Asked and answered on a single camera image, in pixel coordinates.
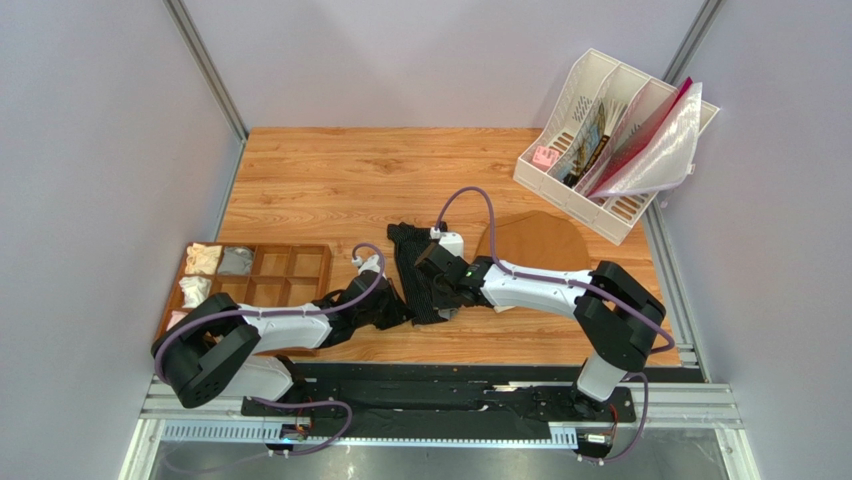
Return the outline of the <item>black striped underwear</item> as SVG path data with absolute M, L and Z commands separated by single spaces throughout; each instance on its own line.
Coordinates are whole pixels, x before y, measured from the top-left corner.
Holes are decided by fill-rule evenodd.
M 415 262 L 430 245 L 430 229 L 404 222 L 388 224 L 387 238 L 394 244 L 394 259 L 402 282 L 407 306 L 414 312 L 414 325 L 448 322 L 433 308 L 430 281 L 416 268 Z

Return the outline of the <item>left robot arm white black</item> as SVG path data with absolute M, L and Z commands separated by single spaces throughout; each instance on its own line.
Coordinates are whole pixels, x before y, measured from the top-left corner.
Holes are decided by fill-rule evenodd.
M 160 335 L 151 347 L 156 376 L 180 404 L 200 407 L 222 395 L 277 400 L 293 386 L 273 351 L 325 349 L 364 326 L 386 330 L 415 317 L 383 270 L 383 259 L 357 259 L 344 289 L 297 307 L 258 307 L 216 293 Z

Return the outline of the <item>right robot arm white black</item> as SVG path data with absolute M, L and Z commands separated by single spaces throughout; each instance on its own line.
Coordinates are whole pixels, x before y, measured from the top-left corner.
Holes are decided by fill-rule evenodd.
M 655 343 L 674 340 L 662 327 L 662 303 L 624 268 L 602 261 L 593 270 L 553 271 L 479 256 L 468 262 L 433 240 L 415 262 L 432 289 L 433 304 L 492 309 L 517 307 L 576 321 L 593 347 L 574 388 L 596 402 L 642 372 Z

